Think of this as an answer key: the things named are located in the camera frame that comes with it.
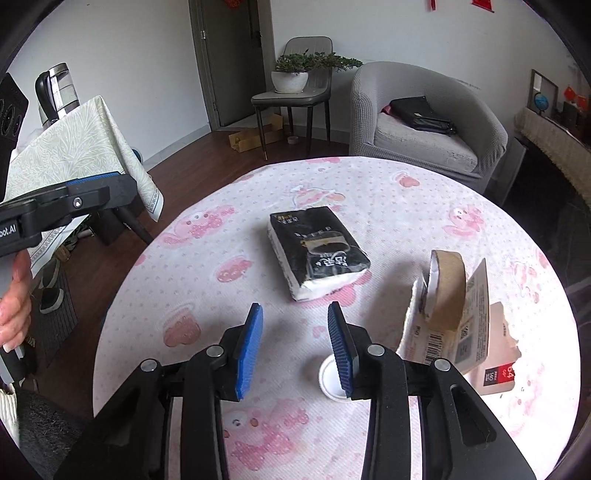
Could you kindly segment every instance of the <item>door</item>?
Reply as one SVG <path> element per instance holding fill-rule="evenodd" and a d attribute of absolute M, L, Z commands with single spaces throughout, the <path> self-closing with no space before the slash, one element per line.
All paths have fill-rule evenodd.
<path fill-rule="evenodd" d="M 251 97 L 266 91 L 258 5 L 256 0 L 242 0 L 234 8 L 224 0 L 200 3 L 213 109 L 225 127 L 252 115 Z"/>

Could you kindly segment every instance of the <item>white flower pot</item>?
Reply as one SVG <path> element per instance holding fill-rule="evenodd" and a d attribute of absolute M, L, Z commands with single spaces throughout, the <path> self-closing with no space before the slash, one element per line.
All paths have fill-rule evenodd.
<path fill-rule="evenodd" d="M 271 72 L 271 81 L 277 93 L 301 93 L 308 83 L 308 72 Z"/>

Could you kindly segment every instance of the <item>blue globe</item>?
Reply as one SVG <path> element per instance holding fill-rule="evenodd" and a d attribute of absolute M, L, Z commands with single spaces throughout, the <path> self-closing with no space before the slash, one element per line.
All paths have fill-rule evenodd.
<path fill-rule="evenodd" d="M 550 103 L 546 98 L 546 95 L 544 95 L 542 92 L 538 92 L 535 94 L 534 103 L 540 112 L 545 112 L 550 106 Z"/>

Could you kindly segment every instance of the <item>bonsai plant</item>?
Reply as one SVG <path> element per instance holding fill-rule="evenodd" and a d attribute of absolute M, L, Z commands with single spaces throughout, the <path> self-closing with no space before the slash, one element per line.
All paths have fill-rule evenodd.
<path fill-rule="evenodd" d="M 347 59 L 335 53 L 290 53 L 277 59 L 271 80 L 278 93 L 300 93 L 308 82 L 308 72 L 314 69 L 347 70 L 361 67 L 357 59 Z"/>

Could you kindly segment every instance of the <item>baseboard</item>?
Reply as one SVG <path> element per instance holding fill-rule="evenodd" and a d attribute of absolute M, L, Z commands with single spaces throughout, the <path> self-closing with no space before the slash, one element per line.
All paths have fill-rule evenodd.
<path fill-rule="evenodd" d="M 185 148 L 190 143 L 193 143 L 195 140 L 207 135 L 210 131 L 212 131 L 209 124 L 203 125 L 201 128 L 196 129 L 194 132 L 185 135 L 183 138 L 179 138 L 176 142 L 170 144 L 168 147 L 163 148 L 158 153 L 152 155 L 148 160 L 144 161 L 144 168 L 146 170 L 150 170 L 154 168 L 156 165 L 159 165 L 164 160 L 166 160 L 171 155 L 175 154 L 179 150 Z"/>
<path fill-rule="evenodd" d="M 284 128 L 289 129 L 289 125 L 284 125 Z M 294 133 L 298 137 L 306 138 L 306 127 L 304 125 L 294 125 Z M 318 140 L 326 140 L 326 129 L 320 127 L 312 127 L 312 138 Z M 337 143 L 344 143 L 349 145 L 349 132 L 343 130 L 330 130 L 330 140 Z"/>

